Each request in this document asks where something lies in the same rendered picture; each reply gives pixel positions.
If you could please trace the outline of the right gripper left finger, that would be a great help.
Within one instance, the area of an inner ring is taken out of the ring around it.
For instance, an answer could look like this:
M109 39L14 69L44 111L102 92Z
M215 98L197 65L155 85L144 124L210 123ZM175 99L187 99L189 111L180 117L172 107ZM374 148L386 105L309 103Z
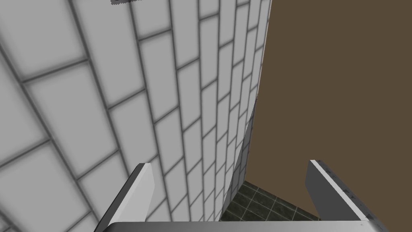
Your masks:
M150 163L138 164L93 232L131 232L144 222L155 182Z

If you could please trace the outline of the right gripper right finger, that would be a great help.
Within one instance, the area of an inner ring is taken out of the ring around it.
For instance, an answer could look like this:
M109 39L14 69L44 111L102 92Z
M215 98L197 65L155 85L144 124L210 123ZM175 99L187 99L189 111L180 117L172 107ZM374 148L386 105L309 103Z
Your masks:
M322 220L371 221L377 216L321 160L309 160L305 186Z

